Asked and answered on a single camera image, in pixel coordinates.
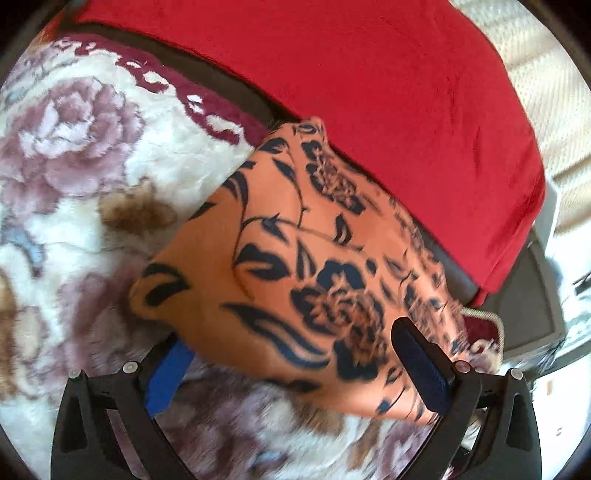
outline red blanket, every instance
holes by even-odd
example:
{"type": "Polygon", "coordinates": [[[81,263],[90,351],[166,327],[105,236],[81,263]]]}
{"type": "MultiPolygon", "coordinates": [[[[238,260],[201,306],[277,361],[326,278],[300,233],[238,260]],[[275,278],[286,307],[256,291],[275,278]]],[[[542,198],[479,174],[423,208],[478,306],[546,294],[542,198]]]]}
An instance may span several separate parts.
{"type": "Polygon", "coordinates": [[[323,117],[483,291],[501,286],[544,172],[500,57],[447,0],[90,0],[80,20],[191,51],[323,117]]]}

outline floral plush blanket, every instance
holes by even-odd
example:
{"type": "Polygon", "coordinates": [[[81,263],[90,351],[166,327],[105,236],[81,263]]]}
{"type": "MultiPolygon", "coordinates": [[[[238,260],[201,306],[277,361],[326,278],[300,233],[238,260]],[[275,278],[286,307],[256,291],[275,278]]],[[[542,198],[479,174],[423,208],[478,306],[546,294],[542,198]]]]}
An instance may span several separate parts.
{"type": "MultiPolygon", "coordinates": [[[[14,67],[0,90],[0,423],[39,478],[68,371],[114,372],[167,333],[129,314],[129,287],[265,134],[153,56],[95,35],[14,67]]],[[[498,345],[474,346],[480,368],[498,365],[498,345]]],[[[204,479],[394,479],[429,432],[314,408],[199,358],[158,422],[204,479]]]]}

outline cushion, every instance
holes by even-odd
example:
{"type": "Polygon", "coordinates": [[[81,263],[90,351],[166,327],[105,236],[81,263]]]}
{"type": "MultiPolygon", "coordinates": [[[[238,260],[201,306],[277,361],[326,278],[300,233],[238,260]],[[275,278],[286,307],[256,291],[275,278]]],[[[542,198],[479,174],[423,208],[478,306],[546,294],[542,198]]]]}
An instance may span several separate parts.
{"type": "Polygon", "coordinates": [[[447,0],[90,0],[80,21],[158,38],[320,115],[483,291],[500,288],[544,172],[501,58],[447,0]]]}
{"type": "Polygon", "coordinates": [[[397,318],[449,357],[469,354],[411,216],[331,150],[317,118],[271,133],[144,270],[130,305],[207,361],[363,416],[434,419],[394,354],[397,318]]]}

